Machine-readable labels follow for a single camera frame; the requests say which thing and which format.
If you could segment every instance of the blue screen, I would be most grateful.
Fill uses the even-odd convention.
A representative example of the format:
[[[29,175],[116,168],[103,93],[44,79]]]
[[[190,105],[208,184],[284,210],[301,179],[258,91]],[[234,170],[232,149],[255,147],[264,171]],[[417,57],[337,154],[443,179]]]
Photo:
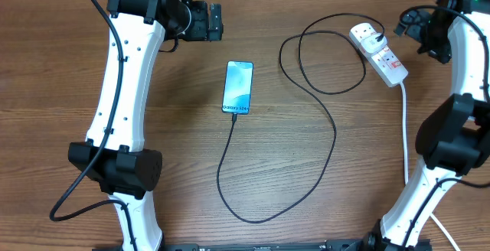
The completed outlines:
[[[228,62],[227,79],[224,84],[223,112],[248,114],[252,93],[253,64]]]

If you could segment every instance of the power adapter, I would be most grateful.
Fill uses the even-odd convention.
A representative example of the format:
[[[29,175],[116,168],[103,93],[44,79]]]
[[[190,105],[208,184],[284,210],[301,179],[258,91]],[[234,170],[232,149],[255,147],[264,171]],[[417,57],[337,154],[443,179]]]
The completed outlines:
[[[354,26],[349,33],[352,41],[383,81],[389,87],[393,87],[408,76],[408,71],[387,46],[386,37],[383,36],[383,39],[378,40],[380,35],[367,22]]]

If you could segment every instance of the black charging cord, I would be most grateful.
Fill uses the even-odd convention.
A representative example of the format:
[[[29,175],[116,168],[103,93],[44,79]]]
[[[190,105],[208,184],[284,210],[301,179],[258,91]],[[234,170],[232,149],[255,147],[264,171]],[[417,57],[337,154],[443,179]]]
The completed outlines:
[[[322,173],[320,174],[318,180],[315,182],[315,184],[313,185],[313,187],[308,191],[308,193],[306,193],[303,197],[301,197],[298,201],[296,201],[294,204],[292,204],[291,206],[287,207],[286,209],[280,211],[279,213],[271,216],[271,217],[268,217],[266,218],[265,220],[246,220],[242,217],[240,217],[237,213],[235,213],[230,205],[228,205],[228,203],[226,202],[226,200],[224,199],[224,196],[223,196],[223,193],[221,192],[221,187],[220,187],[220,171],[221,171],[221,166],[223,164],[223,161],[224,161],[224,158],[227,154],[227,150],[228,150],[228,146],[230,145],[230,140],[231,140],[231,136],[233,134],[233,130],[234,130],[234,127],[235,127],[235,123],[237,121],[237,114],[233,114],[232,116],[232,124],[231,124],[231,130],[230,130],[230,135],[228,136],[228,141],[227,141],[227,144],[224,148],[224,152],[223,152],[223,156],[221,157],[221,161],[220,161],[220,164],[218,165],[218,168],[217,168],[217,174],[216,174],[216,182],[217,182],[217,190],[220,194],[220,197],[221,197],[221,200],[223,201],[224,203],[224,206],[226,206],[226,208],[239,220],[245,222],[245,223],[251,223],[251,224],[259,224],[259,223],[265,223],[269,220],[273,220],[275,219],[276,217],[284,214],[285,212],[293,209],[296,205],[300,204],[301,202],[303,202],[317,187],[318,185],[320,184],[320,181],[322,180],[323,178],[323,175],[325,174],[325,171],[327,169],[327,166],[328,166],[328,163],[330,162],[330,158],[332,156],[332,152],[334,151],[334,147],[335,147],[335,141],[337,140],[337,126],[335,125],[335,122],[334,122],[334,119],[332,118],[332,115],[330,114],[330,112],[328,111],[327,107],[325,106],[324,103],[322,103],[322,101],[315,95],[313,94],[313,92],[307,90],[304,86],[301,86],[299,83],[297,83],[296,81],[294,81],[289,75],[288,73],[286,72],[286,70],[284,69],[284,66],[283,66],[283,48],[284,46],[286,45],[286,43],[288,41],[291,41],[292,39],[295,39],[295,38],[298,38],[299,37],[299,44],[298,44],[298,58],[299,58],[299,68],[300,70],[302,71],[302,75],[303,77],[305,78],[306,82],[308,82],[308,85],[310,85],[311,88],[313,88],[315,91],[321,93],[321,94],[327,94],[327,95],[336,95],[336,94],[341,94],[341,93],[346,93],[350,90],[353,90],[356,86],[358,86],[359,84],[362,83],[362,81],[364,80],[364,78],[366,77],[366,63],[364,61],[364,56],[362,55],[361,51],[356,47],[356,45],[349,39],[349,37],[341,34],[341,33],[338,33],[338,32],[335,32],[335,31],[326,31],[326,30],[319,30],[319,31],[311,31],[311,32],[307,32],[308,29],[310,29],[311,26],[317,24],[318,22],[320,21],[324,21],[325,19],[327,18],[333,18],[333,17],[338,17],[338,16],[342,16],[342,15],[348,15],[348,16],[355,16],[355,17],[361,17],[361,18],[366,18],[366,19],[369,19],[369,20],[372,20],[374,22],[376,22],[377,24],[379,24],[382,28],[383,28],[383,33],[381,34],[381,36],[378,38],[378,41],[381,41],[383,39],[383,36],[384,36],[384,26],[377,20],[371,18],[371,17],[368,17],[366,15],[361,15],[361,14],[353,14],[353,13],[341,13],[341,14],[334,14],[334,15],[329,15],[327,17],[324,17],[324,18],[320,18],[319,20],[317,21],[314,21],[312,24],[310,24],[301,34],[298,34],[296,36],[292,36],[292,37],[289,37],[287,38],[283,44],[281,45],[281,48],[279,50],[279,67],[281,68],[281,70],[283,71],[284,75],[286,76],[286,78],[291,81],[291,83],[295,84],[297,87],[299,87],[301,90],[305,91],[306,93],[308,93],[311,97],[313,97],[313,99],[316,100],[316,102],[318,102],[318,104],[320,104],[320,106],[322,106],[322,108],[325,110],[325,113],[327,114],[327,117],[328,117],[328,120],[330,121],[330,123],[332,124],[332,128],[334,130],[334,138],[333,138],[333,141],[332,141],[332,147],[330,148],[330,152],[328,153],[328,156],[327,156],[327,160],[325,162],[325,165],[323,166],[323,169],[322,169]],[[361,59],[361,63],[362,63],[362,68],[363,68],[363,75],[362,75],[362,78],[359,80],[359,82],[357,82],[354,86],[351,86],[349,88],[347,88],[346,90],[342,90],[342,91],[338,91],[338,92],[326,92],[326,91],[323,91],[323,90],[319,90],[318,88],[314,87],[311,82],[308,80],[308,77],[306,75],[306,72],[304,70],[304,67],[302,65],[302,61],[301,61],[301,42],[302,42],[302,39],[304,36],[307,36],[307,35],[311,35],[311,34],[336,34],[340,37],[343,37],[353,48],[354,50],[356,51],[356,53],[358,54],[359,58]]]
[[[164,51],[162,49],[158,50],[158,52],[164,52],[164,53],[174,53],[178,48],[178,37],[174,37],[174,47],[171,48],[169,51]]]
[[[447,7],[442,7],[442,6],[435,6],[435,5],[421,5],[421,6],[414,6],[414,7],[410,7],[408,8],[407,10],[403,11],[403,13],[401,13],[400,15],[400,21],[404,24],[407,24],[407,25],[414,25],[414,23],[416,23],[415,21],[412,22],[412,23],[406,23],[404,21],[405,17],[409,16],[409,13],[411,11],[416,11],[418,13],[418,10],[421,10],[421,9],[433,9],[433,10],[440,10],[440,11],[446,11],[450,14],[453,14],[453,15],[457,15],[458,17],[462,18],[464,21],[466,21],[472,28],[473,30],[475,30],[476,34],[478,34],[479,38],[480,38],[480,41],[482,41],[483,43],[483,52],[485,53],[485,61],[484,61],[484,68],[483,68],[483,86],[482,86],[482,90],[483,90],[483,95],[487,101],[487,103],[490,103],[490,92],[488,90],[488,65],[489,65],[489,62],[490,62],[490,56],[488,55],[488,42],[487,42],[487,37],[483,34],[482,30],[471,20],[469,19],[468,17],[466,17],[464,14],[458,12],[458,11],[455,11],[455,10],[452,10],[450,8],[447,8]]]
[[[90,205],[88,207],[83,208],[82,210],[78,210],[77,212],[66,215],[66,216],[62,216],[62,217],[54,216],[56,214],[56,212],[58,211],[58,209],[60,209],[61,204],[63,204],[63,202],[70,196],[70,194],[75,190],[77,185],[83,180],[83,178],[85,178],[87,173],[93,168],[93,166],[100,159],[100,156],[102,155],[102,152],[103,152],[104,148],[106,147],[107,140],[109,139],[110,132],[112,131],[114,116],[116,114],[117,104],[119,102],[119,95],[121,93],[121,86],[123,84],[123,68],[124,68],[124,62],[126,60],[124,58],[123,49],[122,49],[123,46],[121,44],[121,40],[119,38],[119,35],[117,34],[117,30],[114,27],[114,24],[111,22],[111,20],[109,19],[109,17],[107,16],[107,14],[103,10],[103,8],[100,6],[100,4],[97,2],[97,0],[90,0],[90,1],[93,3],[93,5],[95,5],[95,7],[99,11],[99,13],[103,16],[104,20],[109,25],[109,28],[110,28],[111,32],[113,33],[114,39],[116,41],[117,51],[119,53],[119,55],[118,55],[119,72],[117,75],[116,92],[114,94],[113,106],[110,110],[109,120],[107,121],[106,131],[104,132],[104,136],[103,136],[103,139],[100,143],[99,150],[93,156],[92,161],[90,161],[90,163],[87,165],[85,170],[82,171],[82,173],[78,176],[78,178],[75,179],[75,181],[72,183],[72,185],[65,191],[65,193],[60,197],[58,202],[53,206],[53,209],[51,209],[51,212],[49,213],[49,218],[52,221],[69,220],[69,219],[77,217],[83,213],[86,213],[90,210],[93,210],[95,208],[101,207],[101,206],[106,205],[106,204],[118,204],[121,206],[121,210],[124,210],[124,214],[126,215],[126,220],[128,221],[129,238],[131,239],[132,247],[135,251],[138,251],[138,247],[136,246],[136,239],[135,239],[133,231],[132,231],[131,217],[129,215],[128,205],[125,204],[124,202],[122,202],[121,200],[104,200],[104,201],[100,201],[99,203]]]
[[[423,203],[420,206],[419,210],[416,212],[416,215],[413,218],[413,220],[410,222],[410,226],[408,227],[407,234],[405,235],[405,239],[403,240],[403,244],[401,246],[406,246],[407,245],[408,239],[410,238],[410,234],[412,233],[412,230],[415,227],[415,224],[419,220],[419,217],[422,214],[422,212],[425,209],[425,207],[427,206],[427,204],[430,202],[430,199],[432,198],[432,196],[436,193],[437,188],[441,187],[444,183],[449,182],[449,181],[454,181],[456,183],[460,183],[460,184],[463,184],[465,186],[473,187],[473,188],[477,188],[477,189],[485,189],[485,188],[489,188],[490,187],[490,182],[488,182],[487,184],[473,184],[473,183],[470,183],[468,181],[459,180],[457,178],[446,178],[446,179],[442,179],[441,181],[438,181],[436,183],[436,185],[434,185],[434,187],[432,188],[432,190],[429,192],[429,194],[427,195],[426,199],[423,201]]]

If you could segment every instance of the white plastic casing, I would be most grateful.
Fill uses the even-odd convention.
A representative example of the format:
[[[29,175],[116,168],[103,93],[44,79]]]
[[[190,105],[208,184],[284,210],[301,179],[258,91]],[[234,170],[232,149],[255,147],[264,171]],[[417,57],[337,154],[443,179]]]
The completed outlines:
[[[349,36],[389,87],[398,85],[408,76],[407,69],[386,45],[386,37],[382,40],[383,47],[373,43],[372,40],[379,34],[370,24],[362,23],[354,26]]]
[[[401,246],[411,221],[417,214],[427,195],[431,192],[437,181],[446,178],[461,179],[461,177],[456,177],[454,171],[449,171],[444,168],[428,169],[423,157],[419,155],[415,172],[408,181],[407,186],[403,189],[393,208],[381,219],[382,237],[389,239],[393,244]],[[444,194],[455,183],[454,181],[448,181],[437,189],[416,222],[405,247],[415,246],[417,244],[420,231],[427,222],[429,215],[434,211]]]
[[[490,15],[473,12],[465,16],[472,20],[483,34],[490,33]],[[473,99],[485,101],[482,89],[485,50],[478,34],[471,25],[458,17],[449,27],[448,39],[452,51],[451,93],[471,93]]]
[[[145,24],[143,17],[135,15],[119,14],[118,18],[111,18],[111,21],[128,60],[124,63],[113,134],[105,148],[119,150],[121,145],[126,145],[130,152],[140,152],[145,143],[143,120],[150,78],[158,49],[165,37],[165,29],[157,21],[152,25]],[[87,139],[92,139],[96,147],[100,146],[104,136],[119,71],[118,51],[112,32],[109,33],[109,38],[109,55],[99,106],[87,133]]]
[[[138,251],[157,251],[162,243],[163,233],[156,222],[155,206],[153,205],[153,192],[146,192],[141,200],[135,199],[132,195],[114,193],[110,195],[111,200],[121,200],[128,204],[129,216],[131,217],[132,232],[136,239]],[[124,251],[133,250],[131,238],[129,237],[128,221],[124,210],[119,204],[114,204],[121,224],[124,243]]]

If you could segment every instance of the wooden tabletop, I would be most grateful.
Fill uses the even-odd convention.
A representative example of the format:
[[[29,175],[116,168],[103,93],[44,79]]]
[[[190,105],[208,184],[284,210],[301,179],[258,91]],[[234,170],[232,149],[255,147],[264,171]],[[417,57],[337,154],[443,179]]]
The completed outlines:
[[[240,116],[221,173],[230,206],[251,220],[269,217],[317,180],[332,144],[320,106],[281,73],[281,43],[314,20],[339,12],[377,18],[407,67],[411,166],[421,122],[449,95],[451,65],[417,55],[397,37],[398,15],[434,0],[206,0],[223,5],[222,42],[182,43],[155,63],[145,115],[145,147],[164,156],[155,209],[167,243],[318,242],[358,238],[394,205],[403,189],[400,87],[388,88],[371,66],[349,93],[319,95],[338,138],[325,176],[299,206],[269,223],[242,223],[216,188],[217,164],[231,125],[221,112],[229,60],[255,63],[251,113]],[[361,18],[336,18],[315,28],[348,34]],[[0,250],[91,250],[122,241],[112,206],[63,223],[48,214],[80,173],[68,144],[84,140],[103,82],[108,28],[89,0],[0,0]],[[354,50],[331,35],[306,37],[302,59],[322,90],[343,90],[362,75]],[[305,85],[297,42],[284,50],[285,68]],[[485,182],[488,165],[469,181]],[[59,214],[103,200],[85,179]],[[462,250],[490,246],[490,194],[455,186],[435,215]],[[451,247],[429,220],[422,238]]]

